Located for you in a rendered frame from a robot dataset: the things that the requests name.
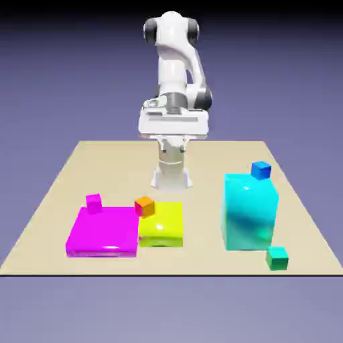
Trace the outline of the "small magenta cube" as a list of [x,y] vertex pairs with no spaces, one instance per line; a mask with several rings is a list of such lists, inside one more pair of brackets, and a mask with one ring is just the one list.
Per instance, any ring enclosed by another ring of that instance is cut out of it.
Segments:
[[86,195],[86,208],[90,214],[97,214],[102,211],[102,199],[100,194]]

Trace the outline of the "large cyan box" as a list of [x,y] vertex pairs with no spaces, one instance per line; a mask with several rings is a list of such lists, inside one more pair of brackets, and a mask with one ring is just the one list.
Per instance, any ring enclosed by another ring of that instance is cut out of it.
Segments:
[[279,203],[273,182],[225,174],[221,231],[228,251],[264,251],[271,245]]

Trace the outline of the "small orange cube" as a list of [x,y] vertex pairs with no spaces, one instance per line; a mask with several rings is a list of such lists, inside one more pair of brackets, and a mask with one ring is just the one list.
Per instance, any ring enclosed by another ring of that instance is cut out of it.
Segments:
[[135,212],[138,216],[146,218],[155,214],[155,202],[148,196],[135,200]]

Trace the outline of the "large yellow box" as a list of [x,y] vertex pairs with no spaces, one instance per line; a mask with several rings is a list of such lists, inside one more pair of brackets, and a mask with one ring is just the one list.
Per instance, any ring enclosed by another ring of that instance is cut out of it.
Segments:
[[182,247],[183,240],[181,202],[156,202],[155,214],[139,219],[140,247]]

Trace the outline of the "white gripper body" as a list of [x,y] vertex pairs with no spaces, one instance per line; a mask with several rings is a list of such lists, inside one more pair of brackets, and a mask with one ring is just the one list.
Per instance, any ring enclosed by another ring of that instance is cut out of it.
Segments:
[[179,115],[167,114],[165,108],[141,109],[138,130],[143,137],[182,136],[202,139],[209,132],[207,111],[181,108]]

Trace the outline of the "small green cube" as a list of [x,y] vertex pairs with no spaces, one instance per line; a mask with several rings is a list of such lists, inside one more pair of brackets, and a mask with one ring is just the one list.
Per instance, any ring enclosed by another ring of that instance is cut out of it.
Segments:
[[269,247],[266,262],[271,271],[283,271],[287,269],[289,256],[284,247]]

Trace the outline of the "small blue cube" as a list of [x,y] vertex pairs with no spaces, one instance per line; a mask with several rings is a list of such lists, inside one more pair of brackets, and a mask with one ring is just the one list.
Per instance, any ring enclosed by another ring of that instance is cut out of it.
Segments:
[[271,165],[265,161],[256,161],[251,165],[251,175],[257,180],[266,180],[271,176]]

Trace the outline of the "large magenta box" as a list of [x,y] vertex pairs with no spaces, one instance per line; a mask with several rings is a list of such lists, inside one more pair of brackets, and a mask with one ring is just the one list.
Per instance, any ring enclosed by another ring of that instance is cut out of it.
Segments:
[[135,257],[139,216],[133,207],[82,207],[66,241],[68,257]]

